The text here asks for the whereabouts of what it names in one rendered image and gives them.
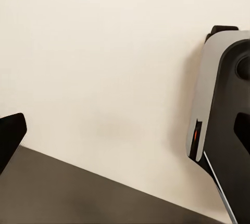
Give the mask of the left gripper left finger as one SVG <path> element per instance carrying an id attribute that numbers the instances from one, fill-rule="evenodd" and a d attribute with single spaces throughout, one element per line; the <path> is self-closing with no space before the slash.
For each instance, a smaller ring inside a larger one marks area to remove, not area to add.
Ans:
<path id="1" fill-rule="evenodd" d="M 23 113 L 0 118 L 0 175 L 27 133 Z"/>

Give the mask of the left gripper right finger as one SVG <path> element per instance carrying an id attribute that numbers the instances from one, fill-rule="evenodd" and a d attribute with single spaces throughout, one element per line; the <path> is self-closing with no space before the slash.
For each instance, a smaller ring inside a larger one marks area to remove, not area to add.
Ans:
<path id="1" fill-rule="evenodd" d="M 250 154 L 250 114 L 239 112 L 234 122 L 233 131 Z"/>

